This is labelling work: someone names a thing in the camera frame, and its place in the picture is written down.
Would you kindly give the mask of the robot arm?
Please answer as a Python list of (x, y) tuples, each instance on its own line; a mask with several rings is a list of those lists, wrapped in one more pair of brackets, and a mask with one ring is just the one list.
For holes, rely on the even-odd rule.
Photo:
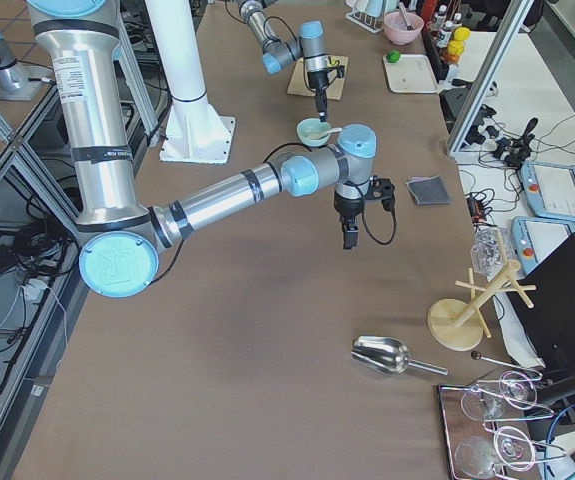
[[(344, 76), (327, 54), (320, 21), (303, 23), (299, 35), (282, 41), (264, 10), (276, 1), (235, 1), (241, 21), (262, 47), (262, 61), (275, 74), (299, 59), (313, 87), (319, 125), (327, 120), (328, 74)], [(27, 1), (37, 43), (51, 56), (56, 84), (82, 198), (76, 220), (83, 234), (79, 270), (95, 292), (114, 298), (135, 295), (167, 275), (192, 233), (283, 191), (294, 197), (333, 185), (343, 248), (357, 244), (361, 215), (368, 235), (380, 245), (396, 234), (394, 186), (372, 175), (375, 132), (362, 124), (340, 129), (335, 143), (307, 153), (287, 152), (168, 206), (146, 208), (134, 187), (133, 156), (121, 120), (114, 69), (118, 53), (118, 1)], [(235, 128), (209, 103), (187, 1), (146, 1), (172, 106), (161, 159), (226, 163)], [(380, 201), (391, 213), (386, 241), (367, 227), (365, 204)], [(158, 253), (180, 242), (171, 265), (155, 278)]]
[(274, 1), (236, 1), (241, 21), (261, 46), (262, 62), (269, 74), (279, 73), (298, 60), (303, 61), (306, 88), (314, 94), (318, 119), (325, 122), (328, 120), (327, 90), (336, 79), (345, 76), (345, 67), (328, 54), (320, 20), (303, 23), (298, 34), (288, 27), (291, 38), (282, 40), (271, 26), (272, 16), (265, 14), (265, 9), (272, 4)]

